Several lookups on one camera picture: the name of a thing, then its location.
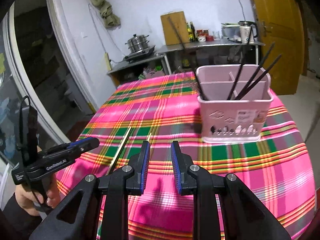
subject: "concrete floor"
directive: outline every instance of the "concrete floor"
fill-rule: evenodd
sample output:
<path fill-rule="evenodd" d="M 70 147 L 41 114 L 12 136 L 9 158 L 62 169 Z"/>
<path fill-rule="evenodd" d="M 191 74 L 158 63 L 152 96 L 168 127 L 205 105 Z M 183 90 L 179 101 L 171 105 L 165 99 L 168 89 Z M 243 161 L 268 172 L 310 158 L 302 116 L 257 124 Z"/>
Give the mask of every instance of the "concrete floor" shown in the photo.
<path fill-rule="evenodd" d="M 320 188 L 320 80 L 308 71 L 300 76 L 297 93 L 279 96 L 306 141 L 316 188 Z"/>
<path fill-rule="evenodd" d="M 300 76 L 297 93 L 279 96 L 296 123 L 303 140 L 312 128 L 315 119 L 319 118 L 320 80 L 308 71 L 307 76 Z"/>

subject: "white door frame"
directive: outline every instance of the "white door frame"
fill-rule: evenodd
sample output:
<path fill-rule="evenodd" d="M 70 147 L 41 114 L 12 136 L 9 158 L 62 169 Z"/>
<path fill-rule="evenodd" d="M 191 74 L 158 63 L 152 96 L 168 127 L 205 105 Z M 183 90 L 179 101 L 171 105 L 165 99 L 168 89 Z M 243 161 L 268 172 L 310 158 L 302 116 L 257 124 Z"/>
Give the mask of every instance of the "white door frame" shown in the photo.
<path fill-rule="evenodd" d="M 24 69 L 14 28 L 14 3 L 3 20 L 4 48 L 13 79 L 22 96 L 29 95 L 31 105 L 38 111 L 38 122 L 57 144 L 70 142 L 61 131 L 36 94 Z"/>
<path fill-rule="evenodd" d="M 68 69 L 89 107 L 95 112 L 99 107 L 92 97 L 90 84 L 87 82 L 88 74 L 69 30 L 61 0 L 47 0 L 47 7 L 54 34 Z"/>

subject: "yellow wooden door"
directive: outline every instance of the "yellow wooden door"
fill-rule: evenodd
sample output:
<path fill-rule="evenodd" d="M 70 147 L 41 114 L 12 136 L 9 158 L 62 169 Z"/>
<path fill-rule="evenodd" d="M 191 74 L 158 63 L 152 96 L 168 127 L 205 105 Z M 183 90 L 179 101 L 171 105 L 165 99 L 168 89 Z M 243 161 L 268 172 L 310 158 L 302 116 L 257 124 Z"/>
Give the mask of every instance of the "yellow wooden door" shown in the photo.
<path fill-rule="evenodd" d="M 264 67 L 281 53 L 282 58 L 270 71 L 271 88 L 277 95 L 294 94 L 304 60 L 303 26 L 295 0 L 253 0 L 260 41 L 265 54 L 273 41 L 276 45 Z"/>

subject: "pink plastic container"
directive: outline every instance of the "pink plastic container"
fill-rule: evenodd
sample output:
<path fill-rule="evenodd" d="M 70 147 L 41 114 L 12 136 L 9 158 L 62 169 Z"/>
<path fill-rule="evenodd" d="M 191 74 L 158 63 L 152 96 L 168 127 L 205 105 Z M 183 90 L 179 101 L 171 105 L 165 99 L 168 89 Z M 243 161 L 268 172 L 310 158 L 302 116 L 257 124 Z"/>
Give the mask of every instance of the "pink plastic container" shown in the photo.
<path fill-rule="evenodd" d="M 240 65 L 210 65 L 197 69 L 202 90 L 209 101 L 198 97 L 202 140 L 206 143 L 244 143 L 260 139 L 273 97 L 267 74 L 241 100 L 226 100 Z M 244 65 L 232 99 L 242 90 L 257 65 Z M 265 70 L 261 68 L 257 77 Z"/>

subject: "table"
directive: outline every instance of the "table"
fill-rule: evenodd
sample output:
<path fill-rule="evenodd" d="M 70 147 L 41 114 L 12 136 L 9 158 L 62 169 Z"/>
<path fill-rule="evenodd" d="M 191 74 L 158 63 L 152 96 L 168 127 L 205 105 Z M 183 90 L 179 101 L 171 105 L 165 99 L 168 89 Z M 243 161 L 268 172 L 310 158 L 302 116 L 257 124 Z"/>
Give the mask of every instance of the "table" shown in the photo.
<path fill-rule="evenodd" d="M 175 189 L 170 157 L 173 140 L 179 141 L 182 152 L 191 155 L 195 164 L 211 173 L 235 173 L 290 235 L 298 236 L 314 215 L 315 183 L 307 148 L 287 109 L 273 94 L 259 142 L 203 143 L 197 94 L 189 87 L 190 78 L 194 78 L 192 73 L 180 73 L 120 86 L 80 135 L 99 138 L 100 146 L 57 173 L 61 195 L 87 174 L 103 176 L 132 126 L 133 135 L 117 168 L 140 152 L 149 134 L 151 152 L 144 195 L 129 196 L 130 239 L 192 237 L 193 197 L 180 196 Z"/>
<path fill-rule="evenodd" d="M 214 47 L 214 46 L 243 46 L 246 45 L 246 43 L 238 43 L 234 41 L 229 41 L 225 38 L 220 40 L 214 40 L 214 41 L 203 41 L 203 42 L 189 42 L 184 43 L 184 46 L 186 49 L 199 49 L 199 48 L 205 48 L 205 47 Z M 253 43 L 250 43 L 250 45 L 255 46 L 255 52 L 256 52 L 256 64 L 259 64 L 259 46 L 263 46 L 264 44 L 258 41 L 255 41 Z M 164 60 L 166 62 L 166 67 L 169 71 L 169 74 L 171 74 L 171 68 L 168 61 L 167 53 L 173 52 L 173 51 L 179 51 L 183 50 L 183 47 L 181 44 L 174 44 L 174 45 L 163 45 L 160 49 L 157 50 L 158 54 L 164 55 Z"/>
<path fill-rule="evenodd" d="M 164 61 L 163 58 L 164 58 L 164 55 L 158 54 L 156 52 L 155 54 L 152 54 L 151 56 L 146 57 L 141 60 L 137 60 L 137 61 L 133 61 L 133 62 L 128 62 L 128 61 L 124 60 L 124 61 L 119 62 L 117 65 L 115 65 L 107 74 L 112 74 L 112 73 L 117 72 L 122 69 L 126 69 L 126 68 L 133 67 L 133 66 L 136 66 L 136 65 L 139 65 L 142 63 L 146 63 L 146 62 L 155 61 L 157 59 L 160 59 L 162 66 L 163 66 L 163 69 L 164 69 L 164 73 L 166 75 L 169 75 L 166 62 Z"/>

